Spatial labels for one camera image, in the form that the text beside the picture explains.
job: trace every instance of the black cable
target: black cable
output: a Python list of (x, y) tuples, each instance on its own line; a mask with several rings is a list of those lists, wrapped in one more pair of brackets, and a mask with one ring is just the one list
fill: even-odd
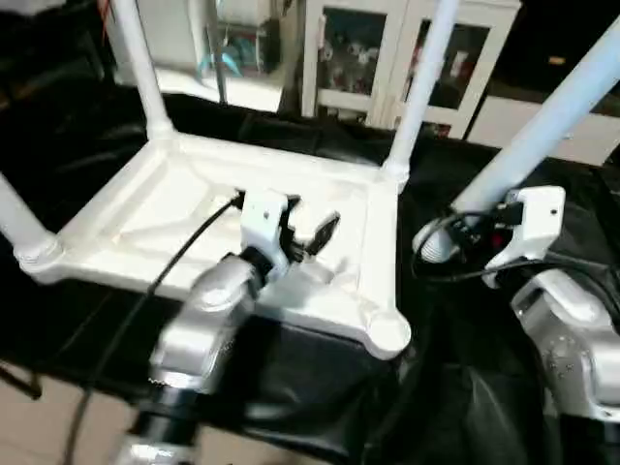
[(433, 283), (458, 283), (458, 282), (466, 281), (466, 280), (473, 279), (473, 278), (479, 278), (487, 274), (498, 273), (500, 271), (506, 271), (509, 269), (536, 267), (536, 266), (547, 267), (547, 268), (549, 267), (562, 268), (567, 271), (573, 271), (577, 274), (580, 274), (582, 277), (586, 278), (589, 284), (591, 284), (597, 289), (599, 295), (603, 294), (605, 297), (604, 300), (607, 300), (610, 306), (612, 307), (612, 310), (609, 310), (609, 306), (606, 305), (605, 309), (607, 310), (607, 312), (609, 312), (611, 319), (616, 324), (620, 324), (620, 304), (616, 300), (613, 292), (609, 289), (609, 287), (605, 284), (605, 282), (599, 276), (597, 276), (594, 272), (576, 263), (560, 262), (560, 261), (554, 261), (554, 260), (529, 260), (527, 262), (506, 263), (506, 264), (502, 264), (499, 266), (492, 266), (490, 268), (481, 269), (477, 271), (455, 273), (455, 274), (445, 275), (445, 276), (444, 275), (425, 275), (424, 276), (424, 275), (417, 273), (416, 265), (420, 262), (423, 262), (421, 252), (422, 252), (424, 245), (428, 242), (430, 237), (437, 231), (445, 227), (448, 227), (457, 221), (460, 221), (464, 218), (472, 217), (472, 216), (477, 216), (477, 217), (487, 218), (487, 219), (490, 219), (493, 217), (491, 213), (485, 213), (485, 212), (479, 212), (479, 211), (464, 211), (464, 212), (452, 213), (446, 218), (443, 218), (442, 220), (438, 221), (437, 224), (434, 225), (433, 228), (429, 230), (428, 234), (420, 242), (419, 247), (416, 253), (413, 255), (413, 258), (411, 261), (411, 270), (412, 270), (412, 274), (414, 275), (414, 278), (418, 278), (420, 280), (433, 282)]
[(435, 233), (447, 228), (448, 226), (453, 225), (457, 221), (461, 221), (461, 220), (464, 220), (465, 218), (472, 218), (472, 217), (477, 217), (477, 218), (482, 218), (482, 219), (491, 219), (493, 215), (491, 215), (490, 213), (483, 212), (483, 211), (459, 211), (456, 213), (452, 213), (445, 218), (442, 218), (435, 225), (432, 226), (432, 228), (428, 231), (424, 239), (418, 245), (418, 249), (412, 258), (411, 267), (412, 267), (412, 272), (414, 273), (414, 277), (417, 276), (416, 265), (418, 263), (424, 262), (422, 258), (422, 250), (424, 249), (424, 246), (430, 240), (430, 238)]
[(69, 431), (69, 436), (67, 437), (67, 442), (65, 444), (65, 458), (64, 465), (73, 465), (74, 463), (74, 455), (76, 450), (76, 445), (78, 444), (78, 436), (79, 431), (81, 429), (81, 425), (83, 423), (86, 410), (88, 409), (88, 403), (90, 402), (90, 398), (95, 389), (95, 385), (97, 381), (103, 374), (106, 366), (108, 365), (109, 359), (114, 354), (114, 351), (118, 347), (121, 339), (127, 332), (127, 329), (131, 326), (131, 323), (136, 318), (144, 304), (148, 301), (150, 297), (155, 294), (155, 290), (159, 287), (159, 285), (164, 281), (168, 273), (170, 273), (171, 269), (178, 263), (178, 261), (183, 257), (183, 255), (188, 251), (188, 249), (196, 242), (196, 240), (204, 233), (204, 231), (211, 226), (215, 221), (221, 217), (226, 210), (228, 210), (231, 206), (241, 207), (242, 205), (242, 194), (239, 194), (234, 199), (228, 201), (225, 205), (221, 206), (215, 213), (213, 213), (209, 218), (201, 224), (201, 226), (191, 235), (189, 239), (183, 244), (183, 246), (179, 249), (179, 251), (170, 259), (166, 267), (162, 270), (162, 272), (155, 278), (155, 280), (146, 288), (144, 294), (140, 296), (136, 304), (132, 307), (132, 309), (127, 313), (125, 319), (121, 322), (118, 330), (114, 333), (113, 337), (110, 339), (108, 345), (104, 349), (97, 365), (90, 374), (90, 377), (84, 387), (84, 393), (77, 404), (76, 411), (74, 413), (74, 417), (71, 424), (71, 429)]
[(102, 309), (106, 306), (109, 299), (111, 298), (112, 293), (107, 293), (104, 298), (101, 299), (98, 305), (95, 306), (93, 310), (90, 311), (86, 318), (84, 318), (79, 325), (77, 325), (76, 329), (71, 333), (71, 335), (65, 339), (65, 341), (58, 347), (58, 349), (52, 353), (51, 356), (47, 356), (39, 362), (37, 362), (37, 371), (41, 372), (45, 370), (47, 366), (56, 361), (60, 356), (66, 353), (71, 347), (76, 343), (82, 333), (86, 330), (86, 328), (95, 320), (95, 317), (99, 315)]

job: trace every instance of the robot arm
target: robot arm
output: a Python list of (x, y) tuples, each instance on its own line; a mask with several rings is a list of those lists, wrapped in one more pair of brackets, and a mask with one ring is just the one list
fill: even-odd
[(225, 257), (194, 284), (153, 352), (153, 389), (121, 447), (116, 465), (194, 463), (194, 407), (222, 378), (234, 336), (252, 314), (266, 258), (256, 249)]
[(284, 276), (290, 260), (301, 262), (321, 251), (338, 224), (336, 214), (310, 243), (296, 243), (288, 221), (297, 203), (270, 191), (245, 195), (243, 251), (205, 271), (162, 331), (150, 358), (152, 389), (139, 403), (114, 465), (195, 462), (196, 403), (218, 387), (234, 338), (253, 314), (262, 287)]
[[(518, 202), (522, 215), (504, 249), (487, 268), (515, 261), (542, 259), (562, 226), (564, 190), (538, 187), (511, 191), (548, 155), (572, 125), (620, 79), (620, 17), (547, 99), (539, 113), (454, 200), (458, 212), (484, 212), (498, 202)], [(464, 236), (475, 230), (467, 219), (458, 231), (436, 231), (433, 221), (414, 239), (427, 262), (443, 263), (459, 249)], [(620, 336), (605, 306), (559, 269), (537, 275), (512, 272), (517, 290), (511, 306), (542, 358), (548, 385), (562, 414), (620, 422)], [(498, 273), (484, 282), (502, 287)]]

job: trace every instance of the cabinet door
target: cabinet door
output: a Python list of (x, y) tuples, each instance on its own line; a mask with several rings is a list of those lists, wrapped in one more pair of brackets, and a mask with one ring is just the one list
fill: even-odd
[[(437, 3), (410, 2), (390, 77), (382, 124), (394, 128), (403, 113), (409, 87)], [(517, 7), (460, 5), (424, 120), (449, 125), (449, 136), (461, 138), (510, 31)]]
[(406, 0), (311, 0), (306, 7), (302, 114), (317, 107), (379, 124)]

